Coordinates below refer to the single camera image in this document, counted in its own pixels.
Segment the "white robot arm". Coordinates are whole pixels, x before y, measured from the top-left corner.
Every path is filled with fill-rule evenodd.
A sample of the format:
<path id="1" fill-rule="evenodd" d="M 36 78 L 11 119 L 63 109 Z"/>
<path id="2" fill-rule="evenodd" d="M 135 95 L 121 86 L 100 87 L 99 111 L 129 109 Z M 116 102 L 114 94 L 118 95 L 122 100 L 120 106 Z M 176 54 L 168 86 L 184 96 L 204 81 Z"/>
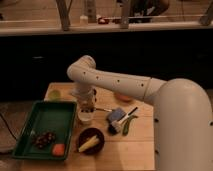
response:
<path id="1" fill-rule="evenodd" d="M 196 82 L 101 71 L 84 55 L 69 65 L 74 97 L 88 100 L 97 86 L 153 107 L 156 171 L 213 171 L 213 106 Z"/>

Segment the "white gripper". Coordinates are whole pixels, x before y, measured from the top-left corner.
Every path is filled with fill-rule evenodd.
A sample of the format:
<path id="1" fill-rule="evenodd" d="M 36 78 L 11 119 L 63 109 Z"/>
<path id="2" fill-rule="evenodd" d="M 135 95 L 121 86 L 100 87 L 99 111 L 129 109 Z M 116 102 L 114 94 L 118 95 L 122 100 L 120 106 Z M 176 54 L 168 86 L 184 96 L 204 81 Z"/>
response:
<path id="1" fill-rule="evenodd" d="M 95 103 L 97 101 L 96 94 L 97 91 L 92 89 L 88 94 L 77 98 L 81 112 L 90 113 L 95 110 Z"/>

